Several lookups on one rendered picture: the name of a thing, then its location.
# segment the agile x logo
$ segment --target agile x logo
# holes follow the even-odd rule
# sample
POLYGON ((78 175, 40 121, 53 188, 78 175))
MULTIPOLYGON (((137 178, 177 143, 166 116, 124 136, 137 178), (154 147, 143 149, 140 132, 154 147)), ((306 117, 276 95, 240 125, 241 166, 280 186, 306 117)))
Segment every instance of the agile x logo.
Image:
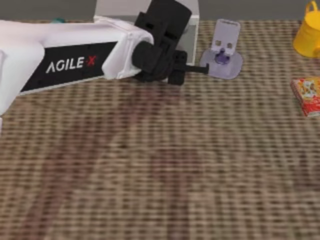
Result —
POLYGON ((42 62, 22 92, 102 77, 102 66, 117 42, 45 48, 42 62))
POLYGON ((95 65, 97 59, 97 55, 88 56, 85 60, 84 56, 80 56, 77 59, 75 58, 68 58, 66 60, 61 59, 59 61, 51 62, 47 70, 45 71, 46 74, 73 70, 73 69, 82 69, 84 66, 92 67, 95 65))

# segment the red and yellow package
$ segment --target red and yellow package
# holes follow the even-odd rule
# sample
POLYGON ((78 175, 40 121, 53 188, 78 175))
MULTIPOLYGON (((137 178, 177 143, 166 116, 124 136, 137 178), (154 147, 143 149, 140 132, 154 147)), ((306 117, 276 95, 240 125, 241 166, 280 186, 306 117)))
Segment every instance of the red and yellow package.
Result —
POLYGON ((291 88, 305 116, 320 116, 320 77, 293 80, 291 88))

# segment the red x letter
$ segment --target red x letter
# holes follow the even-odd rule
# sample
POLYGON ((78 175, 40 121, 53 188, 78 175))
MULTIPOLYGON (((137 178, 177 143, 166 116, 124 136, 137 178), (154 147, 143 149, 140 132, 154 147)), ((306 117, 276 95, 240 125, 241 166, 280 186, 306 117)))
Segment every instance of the red x letter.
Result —
POLYGON ((93 66, 95 65, 95 60, 96 60, 97 56, 89 56, 88 60, 86 61, 86 65, 87 66, 93 66))

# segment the woven mat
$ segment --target woven mat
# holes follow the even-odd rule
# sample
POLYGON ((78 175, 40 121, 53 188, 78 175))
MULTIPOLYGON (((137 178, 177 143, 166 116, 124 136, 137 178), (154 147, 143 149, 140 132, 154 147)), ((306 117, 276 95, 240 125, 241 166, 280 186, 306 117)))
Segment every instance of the woven mat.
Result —
MULTIPOLYGON (((290 80, 320 75, 296 21, 243 21, 241 74, 20 96, 0 138, 0 240, 319 240, 320 119, 290 80)), ((203 21, 201 53, 214 22, 203 21)))

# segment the purple object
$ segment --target purple object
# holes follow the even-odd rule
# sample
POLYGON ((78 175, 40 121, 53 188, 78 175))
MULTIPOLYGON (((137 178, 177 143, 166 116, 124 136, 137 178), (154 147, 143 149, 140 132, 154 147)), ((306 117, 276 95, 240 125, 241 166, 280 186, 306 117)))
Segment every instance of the purple object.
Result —
POLYGON ((209 64, 209 75, 220 79, 234 79, 241 72, 242 56, 236 52, 240 23, 219 19, 215 25, 211 48, 201 57, 200 66, 209 64))

